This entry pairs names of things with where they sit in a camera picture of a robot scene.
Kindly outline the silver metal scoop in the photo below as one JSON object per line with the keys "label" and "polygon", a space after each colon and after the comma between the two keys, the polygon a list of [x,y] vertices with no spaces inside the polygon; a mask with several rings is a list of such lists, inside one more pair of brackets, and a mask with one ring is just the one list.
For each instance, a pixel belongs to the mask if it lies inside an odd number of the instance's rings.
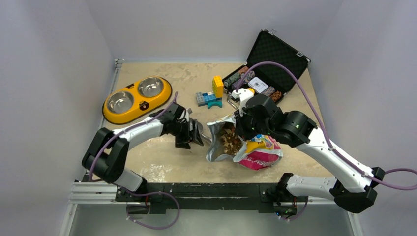
{"label": "silver metal scoop", "polygon": [[202,140],[206,141],[207,143],[212,142],[212,139],[204,134],[204,128],[202,126],[198,126],[199,132],[200,132],[200,137],[202,138]]}

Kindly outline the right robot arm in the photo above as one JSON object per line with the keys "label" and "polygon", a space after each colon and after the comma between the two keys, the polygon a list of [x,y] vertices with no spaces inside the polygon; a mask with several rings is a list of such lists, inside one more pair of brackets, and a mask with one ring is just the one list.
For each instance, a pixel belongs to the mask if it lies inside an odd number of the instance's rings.
{"label": "right robot arm", "polygon": [[250,140],[258,134],[270,136],[313,158],[332,177],[302,177],[284,173],[274,194],[282,202],[299,196],[333,200],[351,213],[361,213],[373,206],[385,172],[356,161],[337,146],[327,142],[323,130],[300,111],[282,112],[270,97],[252,92],[239,94],[239,110],[235,112],[235,132]]}

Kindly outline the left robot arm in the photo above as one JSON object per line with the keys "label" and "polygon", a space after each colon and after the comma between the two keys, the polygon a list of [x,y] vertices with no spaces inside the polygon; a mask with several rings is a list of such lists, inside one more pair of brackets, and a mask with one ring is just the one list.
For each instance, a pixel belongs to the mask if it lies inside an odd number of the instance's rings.
{"label": "left robot arm", "polygon": [[176,148],[190,149],[190,143],[204,144],[197,121],[190,118],[183,106],[172,102],[128,127],[99,129],[82,159],[82,166],[106,183],[126,189],[134,201],[141,201],[148,191],[147,181],[125,166],[127,154],[137,145],[167,134],[174,136]]}

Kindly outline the colourful pet food bag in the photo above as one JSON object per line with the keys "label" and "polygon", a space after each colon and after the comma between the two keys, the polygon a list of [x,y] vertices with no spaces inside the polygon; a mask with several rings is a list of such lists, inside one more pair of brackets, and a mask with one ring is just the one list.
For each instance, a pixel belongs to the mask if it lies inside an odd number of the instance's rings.
{"label": "colourful pet food bag", "polygon": [[236,120],[232,114],[207,123],[211,134],[211,144],[206,160],[219,162],[232,160],[251,170],[261,170],[277,164],[284,152],[272,137],[258,134],[244,140],[236,133]]}

